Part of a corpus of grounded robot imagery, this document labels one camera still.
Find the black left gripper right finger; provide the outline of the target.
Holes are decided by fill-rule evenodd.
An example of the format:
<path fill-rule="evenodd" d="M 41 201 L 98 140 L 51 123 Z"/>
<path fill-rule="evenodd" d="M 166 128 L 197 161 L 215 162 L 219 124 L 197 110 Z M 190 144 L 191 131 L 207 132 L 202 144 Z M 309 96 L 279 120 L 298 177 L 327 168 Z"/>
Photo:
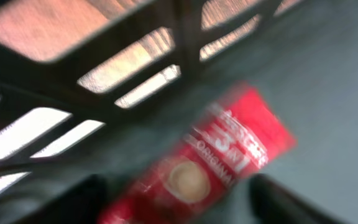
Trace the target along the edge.
<path fill-rule="evenodd" d="M 265 174 L 249 181 L 252 213 L 260 223 L 344 224 L 345 222 L 308 203 Z"/>

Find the red coffee sachet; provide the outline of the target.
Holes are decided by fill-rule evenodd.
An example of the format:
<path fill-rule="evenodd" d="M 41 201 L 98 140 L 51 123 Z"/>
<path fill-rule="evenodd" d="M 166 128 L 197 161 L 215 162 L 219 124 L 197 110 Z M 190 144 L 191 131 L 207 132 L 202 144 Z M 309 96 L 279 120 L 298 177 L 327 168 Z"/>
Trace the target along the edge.
<path fill-rule="evenodd" d="M 205 115 L 98 223 L 186 223 L 296 143 L 249 85 L 211 103 Z"/>

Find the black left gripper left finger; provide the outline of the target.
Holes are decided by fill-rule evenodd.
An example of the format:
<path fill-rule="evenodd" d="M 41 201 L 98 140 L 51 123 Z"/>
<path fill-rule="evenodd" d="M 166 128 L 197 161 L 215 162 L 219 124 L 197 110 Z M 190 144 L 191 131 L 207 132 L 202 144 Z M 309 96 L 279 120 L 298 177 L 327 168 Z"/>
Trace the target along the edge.
<path fill-rule="evenodd" d="M 17 223 L 95 224 L 108 196 L 107 186 L 105 178 L 91 175 Z"/>

